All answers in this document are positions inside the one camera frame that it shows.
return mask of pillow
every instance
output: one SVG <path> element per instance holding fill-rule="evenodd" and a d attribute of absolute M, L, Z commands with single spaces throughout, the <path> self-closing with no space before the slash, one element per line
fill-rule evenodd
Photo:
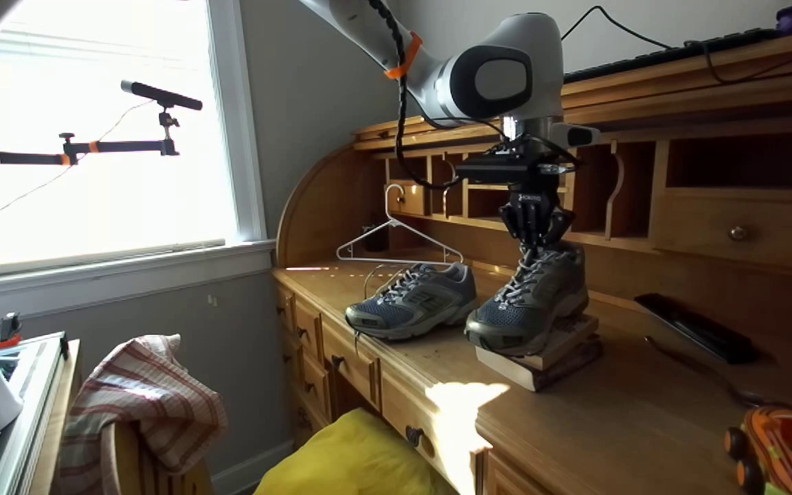
<path fill-rule="evenodd" d="M 350 411 L 269 467 L 255 495 L 452 495 L 453 489 L 387 425 Z"/>

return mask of chair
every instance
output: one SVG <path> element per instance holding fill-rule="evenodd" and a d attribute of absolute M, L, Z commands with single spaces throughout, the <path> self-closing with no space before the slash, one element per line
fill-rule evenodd
<path fill-rule="evenodd" d="M 203 463 L 181 476 L 167 473 L 144 444 L 139 425 L 101 430 L 101 476 L 119 495 L 211 495 Z"/>

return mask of wire hanger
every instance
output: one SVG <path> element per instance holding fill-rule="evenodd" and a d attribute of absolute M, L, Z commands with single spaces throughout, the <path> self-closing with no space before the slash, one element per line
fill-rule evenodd
<path fill-rule="evenodd" d="M 404 191 L 403 191 L 398 181 L 392 181 L 392 184 L 385 187 L 385 217 L 387 217 L 387 221 L 382 221 L 379 227 L 364 232 L 361 236 L 338 245 L 335 256 L 338 256 L 342 263 L 365 263 L 365 265 L 447 265 L 447 267 L 462 265 L 466 256 L 462 256 L 458 247 L 452 247 L 452 245 L 447 245 L 447 243 L 440 243 L 440 239 L 434 239 L 434 236 L 430 236 L 430 234 L 425 234 L 425 232 L 418 232 L 418 228 L 412 228 L 412 227 L 407 227 L 407 224 L 403 224 L 398 217 L 392 214 L 392 202 L 387 202 L 387 199 L 392 199 L 392 191 L 397 191 L 397 192 L 404 199 Z M 430 258 L 354 256 L 354 245 L 364 243 L 365 236 L 375 236 L 375 234 L 382 232 L 382 228 L 404 228 L 404 232 L 426 239 L 430 245 L 440 247 L 440 250 L 444 250 L 444 258 L 440 258 L 440 263 L 430 263 Z"/>

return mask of microphone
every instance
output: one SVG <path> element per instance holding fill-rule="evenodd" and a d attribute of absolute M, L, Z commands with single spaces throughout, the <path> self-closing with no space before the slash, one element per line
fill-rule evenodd
<path fill-rule="evenodd" d="M 172 92 L 154 88 L 154 87 L 144 87 L 144 82 L 122 80 L 122 88 L 126 93 L 134 93 L 134 98 L 144 98 L 144 100 L 154 100 L 163 109 L 189 109 L 189 111 L 202 111 L 203 109 L 202 100 L 189 100 L 189 98 L 172 93 Z"/>

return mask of sneaker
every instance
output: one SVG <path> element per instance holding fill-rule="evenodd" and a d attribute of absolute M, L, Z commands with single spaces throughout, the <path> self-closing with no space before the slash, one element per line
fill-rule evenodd
<path fill-rule="evenodd" d="M 466 324 L 466 335 L 491 352 L 524 357 L 543 352 L 557 324 L 590 305 L 584 250 L 558 245 L 529 250 L 513 280 Z"/>
<path fill-rule="evenodd" d="M 379 341 L 407 341 L 438 324 L 460 324 L 477 305 L 477 280 L 469 265 L 434 271 L 415 265 L 375 298 L 343 311 L 346 324 Z"/>

